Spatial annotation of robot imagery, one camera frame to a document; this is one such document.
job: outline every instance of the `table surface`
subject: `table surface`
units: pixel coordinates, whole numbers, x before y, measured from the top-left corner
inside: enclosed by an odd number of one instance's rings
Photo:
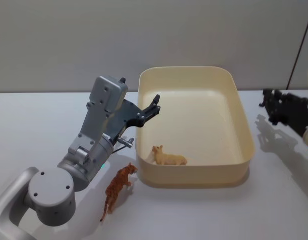
[[[308,97],[308,90],[290,91]],[[27,211],[20,227],[38,240],[308,240],[308,148],[290,128],[273,127],[261,91],[240,91],[256,152],[245,183],[220,189],[158,189],[137,177],[104,223],[104,191],[135,148],[113,154],[76,193],[73,218],[58,227]],[[0,93],[0,193],[22,170],[53,168],[86,115],[88,93]],[[137,93],[126,99],[137,102]],[[135,128],[124,136],[135,137]]]

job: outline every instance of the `tiger figurine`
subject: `tiger figurine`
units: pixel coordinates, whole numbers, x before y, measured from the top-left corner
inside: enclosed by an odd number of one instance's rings
[[[105,208],[104,213],[100,221],[102,222],[105,218],[107,207],[108,213],[111,214],[113,211],[113,206],[117,200],[118,193],[123,188],[124,185],[130,187],[132,183],[128,181],[128,175],[134,174],[137,172],[137,168],[129,163],[126,167],[120,169],[116,176],[112,179],[109,186],[106,188],[106,200],[105,200]]]

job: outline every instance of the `animal figurine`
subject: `animal figurine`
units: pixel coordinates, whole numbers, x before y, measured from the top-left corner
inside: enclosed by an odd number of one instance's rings
[[[152,152],[155,155],[155,161],[159,165],[186,165],[187,160],[181,155],[172,155],[163,153],[163,145],[153,146]]]
[[[130,187],[132,183],[128,181],[128,175],[134,174],[137,172],[137,168],[129,163],[126,167],[120,169],[116,176],[112,179],[109,186],[106,188],[106,200],[105,200],[105,208],[104,213],[100,221],[102,222],[105,218],[107,207],[108,213],[111,214],[113,211],[113,206],[117,200],[118,193],[123,188],[124,185]]]

